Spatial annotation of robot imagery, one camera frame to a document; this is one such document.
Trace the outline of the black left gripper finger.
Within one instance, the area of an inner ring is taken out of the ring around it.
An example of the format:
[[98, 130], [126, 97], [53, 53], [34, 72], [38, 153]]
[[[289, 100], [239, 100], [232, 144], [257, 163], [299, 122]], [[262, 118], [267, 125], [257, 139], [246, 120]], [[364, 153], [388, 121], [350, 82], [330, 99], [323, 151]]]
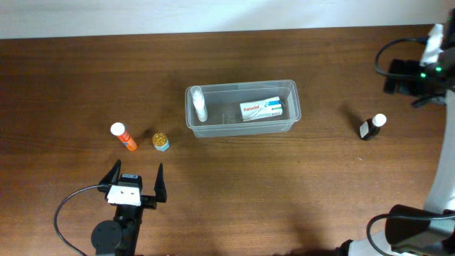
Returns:
[[162, 163], [159, 164], [159, 169], [154, 184], [154, 191], [157, 203], [167, 202], [166, 184], [164, 181], [164, 166]]
[[99, 185], [110, 186], [115, 185], [118, 182], [122, 162], [118, 159], [114, 166], [107, 172], [107, 174], [101, 179]]

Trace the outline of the dark bottle white cap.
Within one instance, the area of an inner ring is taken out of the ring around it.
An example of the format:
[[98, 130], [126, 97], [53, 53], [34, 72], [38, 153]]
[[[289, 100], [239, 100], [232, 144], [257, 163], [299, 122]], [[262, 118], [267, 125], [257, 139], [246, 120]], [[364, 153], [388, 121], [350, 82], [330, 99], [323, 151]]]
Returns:
[[384, 114], [376, 114], [360, 125], [359, 135], [362, 140], [370, 140], [375, 137], [381, 127], [386, 123], [387, 117]]

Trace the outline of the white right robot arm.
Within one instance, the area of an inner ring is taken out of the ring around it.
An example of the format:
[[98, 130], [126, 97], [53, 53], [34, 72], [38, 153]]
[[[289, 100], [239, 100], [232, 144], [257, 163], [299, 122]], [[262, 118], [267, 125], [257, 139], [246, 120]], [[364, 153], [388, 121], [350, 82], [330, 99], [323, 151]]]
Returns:
[[445, 104], [446, 126], [434, 183], [423, 209], [393, 206], [389, 213], [369, 220], [366, 239], [345, 241], [336, 255], [454, 254], [454, 12], [416, 41], [425, 46], [418, 66], [394, 60], [387, 72], [375, 70], [386, 77], [386, 92], [406, 88], [417, 97], [413, 107]]

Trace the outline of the white Panadol medicine box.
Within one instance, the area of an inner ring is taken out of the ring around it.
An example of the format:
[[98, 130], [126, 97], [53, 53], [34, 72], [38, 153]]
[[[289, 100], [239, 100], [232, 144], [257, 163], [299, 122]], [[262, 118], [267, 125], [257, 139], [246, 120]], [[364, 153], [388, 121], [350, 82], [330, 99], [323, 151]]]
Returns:
[[248, 122], [282, 115], [283, 104], [279, 97], [271, 97], [265, 100], [240, 103], [240, 111], [242, 120]]

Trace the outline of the white translucent spray bottle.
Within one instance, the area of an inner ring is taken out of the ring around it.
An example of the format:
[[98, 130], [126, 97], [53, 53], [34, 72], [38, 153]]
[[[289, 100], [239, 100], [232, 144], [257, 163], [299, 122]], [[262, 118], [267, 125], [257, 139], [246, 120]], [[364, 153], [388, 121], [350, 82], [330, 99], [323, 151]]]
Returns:
[[202, 88], [200, 86], [193, 86], [190, 91], [199, 121], [206, 122], [208, 119], [208, 111], [206, 109]]

